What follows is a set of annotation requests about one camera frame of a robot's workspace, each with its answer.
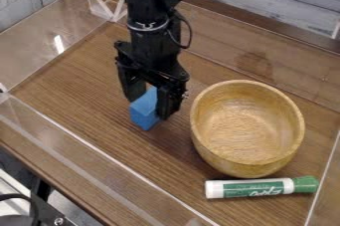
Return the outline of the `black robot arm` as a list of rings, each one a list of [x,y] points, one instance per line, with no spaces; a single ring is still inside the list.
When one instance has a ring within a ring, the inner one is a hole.
[[[115,43],[123,91],[130,101],[158,88],[156,114],[167,119],[180,109],[190,75],[178,56],[191,46],[182,39],[190,22],[176,9],[182,0],[126,0],[130,41]]]

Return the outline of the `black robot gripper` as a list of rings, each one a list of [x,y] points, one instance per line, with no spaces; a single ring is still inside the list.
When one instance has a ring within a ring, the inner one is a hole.
[[[179,63],[183,45],[179,20],[156,30],[130,28],[131,41],[118,41],[118,69],[123,92],[134,102],[147,92],[147,84],[158,87],[158,115],[167,120],[180,109],[188,72]]]

